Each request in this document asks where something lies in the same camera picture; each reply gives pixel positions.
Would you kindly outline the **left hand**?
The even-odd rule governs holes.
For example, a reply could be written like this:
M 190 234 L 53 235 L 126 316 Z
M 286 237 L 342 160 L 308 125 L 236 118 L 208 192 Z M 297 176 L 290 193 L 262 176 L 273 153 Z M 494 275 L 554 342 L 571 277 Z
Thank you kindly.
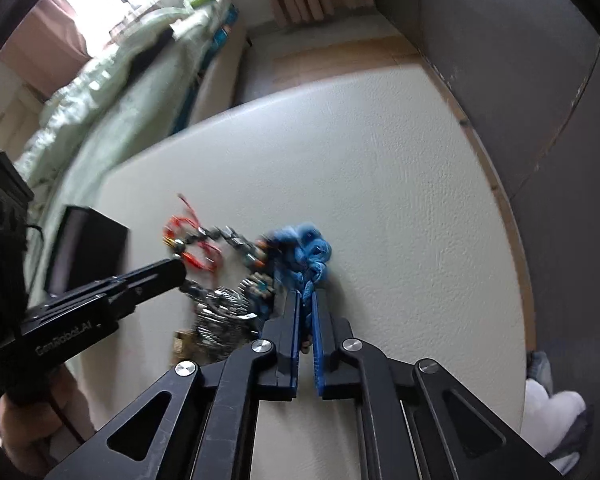
M 79 436 L 84 441 L 93 437 L 95 428 L 86 397 L 65 365 L 50 375 L 50 392 Z M 0 434 L 12 463 L 34 478 L 44 478 L 80 445 L 50 404 L 18 406 L 7 394 L 0 400 Z

